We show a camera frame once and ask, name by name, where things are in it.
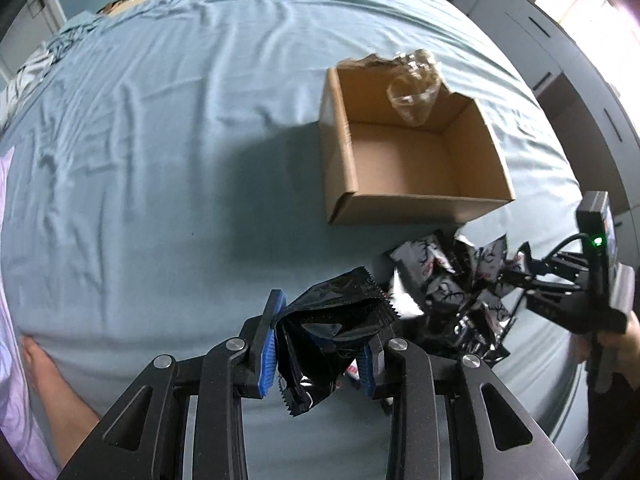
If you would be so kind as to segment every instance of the open cardboard box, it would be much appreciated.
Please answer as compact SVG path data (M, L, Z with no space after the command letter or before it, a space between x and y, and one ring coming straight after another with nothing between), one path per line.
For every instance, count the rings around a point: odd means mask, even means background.
M320 108L329 223L454 222L515 199L504 156L478 102L443 81L423 126L386 96L397 68L330 68Z

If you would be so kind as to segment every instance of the black snack bag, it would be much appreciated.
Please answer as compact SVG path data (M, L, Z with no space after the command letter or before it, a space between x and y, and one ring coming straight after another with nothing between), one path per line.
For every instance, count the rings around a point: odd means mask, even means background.
M318 283L275 320L280 389L291 415L308 412L367 342L397 318L364 267Z
M507 259L507 235L503 235L480 249L477 279L484 284L498 281L500 271Z
M452 254L460 268L458 279L465 290L472 290L476 283L478 269L478 251L476 247L460 233L456 233L452 242Z

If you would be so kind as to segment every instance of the window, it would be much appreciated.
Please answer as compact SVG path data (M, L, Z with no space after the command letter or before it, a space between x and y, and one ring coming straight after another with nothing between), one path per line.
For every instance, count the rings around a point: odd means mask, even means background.
M607 0L537 0L613 88L640 132L640 27Z

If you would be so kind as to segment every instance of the light blue bed sheet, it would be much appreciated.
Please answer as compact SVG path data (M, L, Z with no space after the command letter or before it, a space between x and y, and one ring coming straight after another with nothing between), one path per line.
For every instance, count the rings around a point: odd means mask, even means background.
M580 191L514 67L443 0L150 0L102 20L0 140L15 145L1 265L16 327L103 413L158 354L204 354L308 286L432 226L329 226L319 102L328 67L426 48L480 99L515 202L465 227L541 255L576 231ZM497 367L571 457L586 434L569 335L524 312ZM253 479L383 478L390 422L342 388L290 418L244 402Z

